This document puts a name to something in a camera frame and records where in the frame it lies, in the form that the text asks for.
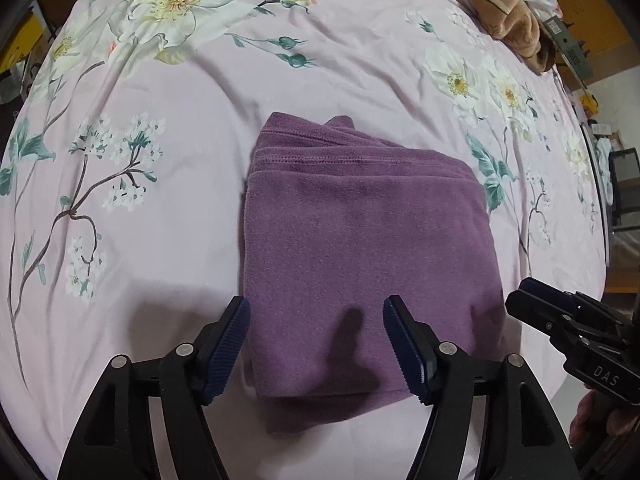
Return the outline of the person's right hand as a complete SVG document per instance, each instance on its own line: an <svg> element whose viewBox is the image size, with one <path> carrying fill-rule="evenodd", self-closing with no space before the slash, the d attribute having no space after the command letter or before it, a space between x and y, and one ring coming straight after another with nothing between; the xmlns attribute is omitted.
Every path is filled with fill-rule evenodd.
<svg viewBox="0 0 640 480"><path fill-rule="evenodd" d="M589 389L577 405L577 411L570 422L568 442L573 450L582 446L588 438L600 430L609 437L621 437L634 429L639 419L638 408L620 408L613 410L606 419L597 414L599 393Z"/></svg>

